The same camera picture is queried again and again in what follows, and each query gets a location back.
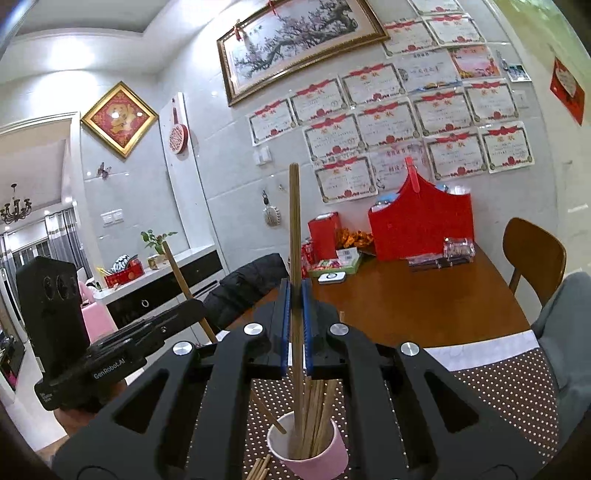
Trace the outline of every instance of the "black cabinet drawer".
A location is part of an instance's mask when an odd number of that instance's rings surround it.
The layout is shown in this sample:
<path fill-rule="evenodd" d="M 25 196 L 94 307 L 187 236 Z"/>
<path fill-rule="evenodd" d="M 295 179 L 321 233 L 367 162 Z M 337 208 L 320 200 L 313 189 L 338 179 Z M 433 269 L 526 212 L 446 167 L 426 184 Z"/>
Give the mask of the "black cabinet drawer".
<path fill-rule="evenodd" d="M 189 287 L 210 277 L 222 269 L 217 251 L 181 267 Z M 182 293 L 174 274 L 165 276 L 129 293 L 107 305 L 118 328 L 137 320 Z"/>

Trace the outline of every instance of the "pink paper cup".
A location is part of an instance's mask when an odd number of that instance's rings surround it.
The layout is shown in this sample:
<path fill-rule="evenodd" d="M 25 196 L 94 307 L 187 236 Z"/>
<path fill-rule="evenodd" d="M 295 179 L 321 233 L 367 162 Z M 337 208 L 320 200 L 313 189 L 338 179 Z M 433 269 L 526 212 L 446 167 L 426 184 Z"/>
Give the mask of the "pink paper cup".
<path fill-rule="evenodd" d="M 283 425 L 287 434 L 282 434 L 275 426 L 271 426 L 267 433 L 269 450 L 302 480 L 332 480 L 345 471 L 349 464 L 349 454 L 334 420 L 331 419 L 334 433 L 328 448 L 321 454 L 307 460 L 287 458 L 291 432 L 294 428 L 294 413 L 292 411 L 286 413 L 278 421 Z"/>

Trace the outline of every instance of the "gold picture frame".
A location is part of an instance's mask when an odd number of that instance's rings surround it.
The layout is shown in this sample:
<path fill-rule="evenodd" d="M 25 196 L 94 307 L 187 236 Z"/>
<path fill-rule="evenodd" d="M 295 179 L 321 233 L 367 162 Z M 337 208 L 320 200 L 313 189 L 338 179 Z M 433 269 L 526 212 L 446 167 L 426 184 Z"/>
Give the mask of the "gold picture frame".
<path fill-rule="evenodd" d="M 275 0 L 217 40 L 228 106 L 300 69 L 388 38 L 365 0 Z"/>
<path fill-rule="evenodd" d="M 157 119 L 156 112 L 124 82 L 119 82 L 95 103 L 82 123 L 127 158 Z"/>

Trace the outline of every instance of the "wooden chair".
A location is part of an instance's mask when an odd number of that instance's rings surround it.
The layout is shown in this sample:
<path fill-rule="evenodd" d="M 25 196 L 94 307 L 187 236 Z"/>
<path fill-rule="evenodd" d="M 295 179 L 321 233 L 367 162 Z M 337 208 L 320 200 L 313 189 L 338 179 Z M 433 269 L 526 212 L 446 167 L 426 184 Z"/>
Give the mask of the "wooden chair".
<path fill-rule="evenodd" d="M 523 276 L 544 306 L 564 277 L 564 246 L 539 226 L 523 218 L 512 218 L 505 228 L 503 252 L 515 267 L 509 289 L 515 293 Z"/>

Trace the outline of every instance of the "chandelier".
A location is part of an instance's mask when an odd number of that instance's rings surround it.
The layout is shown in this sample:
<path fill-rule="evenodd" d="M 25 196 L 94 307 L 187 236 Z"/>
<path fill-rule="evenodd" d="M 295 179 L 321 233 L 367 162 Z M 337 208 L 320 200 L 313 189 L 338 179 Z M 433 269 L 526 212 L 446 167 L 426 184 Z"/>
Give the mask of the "chandelier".
<path fill-rule="evenodd" d="M 29 213 L 31 213 L 31 199 L 25 199 L 25 206 L 20 207 L 19 203 L 21 199 L 17 199 L 17 184 L 13 183 L 12 187 L 12 202 L 14 204 L 14 212 L 10 211 L 10 203 L 6 203 L 3 209 L 0 209 L 0 218 L 4 220 L 7 225 L 13 222 L 23 220 Z"/>

